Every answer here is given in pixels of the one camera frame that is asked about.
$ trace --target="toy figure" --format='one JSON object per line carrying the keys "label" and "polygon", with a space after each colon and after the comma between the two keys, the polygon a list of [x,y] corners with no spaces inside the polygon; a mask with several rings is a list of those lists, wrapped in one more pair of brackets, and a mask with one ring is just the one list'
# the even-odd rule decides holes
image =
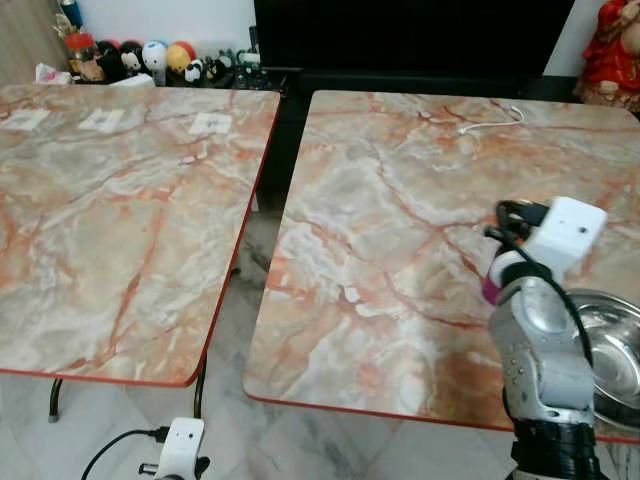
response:
{"label": "toy figure", "polygon": [[148,72],[142,61],[142,45],[138,42],[132,40],[124,42],[120,47],[120,59],[130,77]]}
{"label": "toy figure", "polygon": [[157,87],[167,84],[167,47],[162,42],[149,42],[142,49],[142,60],[151,71]]}
{"label": "toy figure", "polygon": [[174,42],[167,50],[169,70],[180,76],[184,75],[187,66],[196,58],[196,52],[187,42]]}
{"label": "toy figure", "polygon": [[640,0],[608,0],[583,56],[574,92],[583,102],[640,111]]}
{"label": "toy figure", "polygon": [[193,85],[202,85],[206,77],[205,63],[199,58],[193,60],[184,71],[184,79]]}
{"label": "toy figure", "polygon": [[127,71],[122,64],[118,43],[113,40],[103,40],[98,42],[98,49],[101,57],[98,58],[98,65],[104,71],[107,82],[119,82],[127,76]]}
{"label": "toy figure", "polygon": [[219,58],[213,60],[211,57],[206,57],[205,66],[207,70],[207,79],[214,83],[224,77],[229,70]]}

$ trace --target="stainless steel bowl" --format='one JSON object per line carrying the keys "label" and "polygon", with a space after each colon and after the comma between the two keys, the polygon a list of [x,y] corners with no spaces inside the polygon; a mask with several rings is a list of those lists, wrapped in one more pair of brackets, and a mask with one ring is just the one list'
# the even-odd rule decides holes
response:
{"label": "stainless steel bowl", "polygon": [[597,290],[567,293],[591,339],[596,415],[640,431],[640,308]]}

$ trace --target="marble-pattern tabletop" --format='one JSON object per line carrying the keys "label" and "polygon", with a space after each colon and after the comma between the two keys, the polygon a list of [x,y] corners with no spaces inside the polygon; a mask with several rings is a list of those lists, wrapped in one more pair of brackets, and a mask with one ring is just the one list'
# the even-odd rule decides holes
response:
{"label": "marble-pattern tabletop", "polygon": [[0,89],[0,371],[193,381],[278,104],[273,92]]}
{"label": "marble-pattern tabletop", "polygon": [[[517,119],[521,125],[460,127]],[[609,212],[568,287],[640,303],[640,124],[562,103],[317,92],[244,376],[256,399],[509,429],[481,295],[501,199]],[[598,424],[600,437],[638,440]]]}

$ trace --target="red figurine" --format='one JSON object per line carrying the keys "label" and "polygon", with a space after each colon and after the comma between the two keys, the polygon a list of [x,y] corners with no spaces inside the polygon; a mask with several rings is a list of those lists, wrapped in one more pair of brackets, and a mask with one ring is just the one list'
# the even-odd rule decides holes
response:
{"label": "red figurine", "polygon": [[583,57],[583,102],[640,111],[640,0],[608,0]]}

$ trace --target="black metal table leg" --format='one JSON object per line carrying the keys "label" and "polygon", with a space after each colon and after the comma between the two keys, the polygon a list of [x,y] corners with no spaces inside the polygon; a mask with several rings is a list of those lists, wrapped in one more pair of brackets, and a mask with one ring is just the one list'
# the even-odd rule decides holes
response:
{"label": "black metal table leg", "polygon": [[204,357],[202,368],[196,380],[196,391],[193,397],[193,417],[202,418],[202,389],[204,387],[204,377],[207,374],[207,357]]}
{"label": "black metal table leg", "polygon": [[49,423],[56,423],[60,416],[58,415],[58,398],[60,397],[60,387],[62,379],[56,378],[51,385],[51,396],[49,397]]}

